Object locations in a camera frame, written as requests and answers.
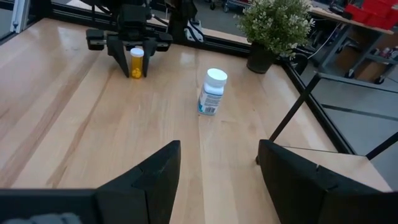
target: supplement bottle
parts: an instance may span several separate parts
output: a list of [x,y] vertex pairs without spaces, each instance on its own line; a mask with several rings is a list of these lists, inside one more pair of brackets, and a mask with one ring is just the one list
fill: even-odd
[[139,48],[133,48],[130,50],[131,54],[131,72],[132,78],[141,78],[142,76],[142,59],[144,57],[144,51]]
[[207,70],[198,100],[199,113],[214,115],[224,94],[227,74],[217,68]]

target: red storage bin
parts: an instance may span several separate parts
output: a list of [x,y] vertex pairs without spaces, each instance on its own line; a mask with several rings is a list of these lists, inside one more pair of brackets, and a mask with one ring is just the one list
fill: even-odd
[[352,20],[356,22],[364,23],[369,16],[368,12],[364,11],[363,9],[357,8],[356,6],[351,4],[346,6],[345,12],[349,12],[350,14],[352,14],[353,15]]
[[371,14],[368,19],[365,21],[365,24],[370,27],[383,27],[383,24],[386,22],[385,17],[381,17],[376,14]]
[[392,8],[392,5],[380,0],[365,0],[362,4],[362,8],[367,12],[371,12],[381,17],[386,17]]
[[383,23],[382,28],[389,30],[394,27],[394,25],[398,22],[398,10],[391,10],[387,15],[385,23]]

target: shelf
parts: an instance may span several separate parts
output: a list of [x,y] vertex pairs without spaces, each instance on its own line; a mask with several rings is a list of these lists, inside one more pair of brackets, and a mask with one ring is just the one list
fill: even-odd
[[396,61],[394,59],[388,59],[388,58],[380,57],[380,56],[377,56],[377,55],[368,54],[366,56],[366,58],[371,59],[371,60],[373,60],[375,62],[380,62],[380,63],[387,62],[387,63],[393,64],[393,65],[398,64],[398,61]]

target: black clamp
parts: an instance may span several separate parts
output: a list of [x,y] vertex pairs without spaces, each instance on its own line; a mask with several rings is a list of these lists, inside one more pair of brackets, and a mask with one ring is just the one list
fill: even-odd
[[119,34],[105,34],[103,30],[88,29],[86,30],[86,39],[89,50],[103,50],[104,46],[108,47],[108,55],[114,57],[122,68],[126,77],[130,77],[124,48],[126,50],[141,46],[144,50],[144,58],[142,71],[144,77],[147,76],[149,59],[158,52],[168,51],[173,38],[170,34],[154,34],[153,37],[143,37],[139,41],[123,41],[119,38]]

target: white bottle lid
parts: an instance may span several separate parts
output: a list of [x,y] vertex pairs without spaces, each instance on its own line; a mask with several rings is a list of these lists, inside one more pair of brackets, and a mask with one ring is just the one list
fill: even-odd
[[207,70],[205,83],[214,87],[223,87],[227,78],[228,76],[224,71],[217,68],[211,68]]
[[144,51],[136,47],[130,50],[130,54],[133,57],[142,57],[144,56]]

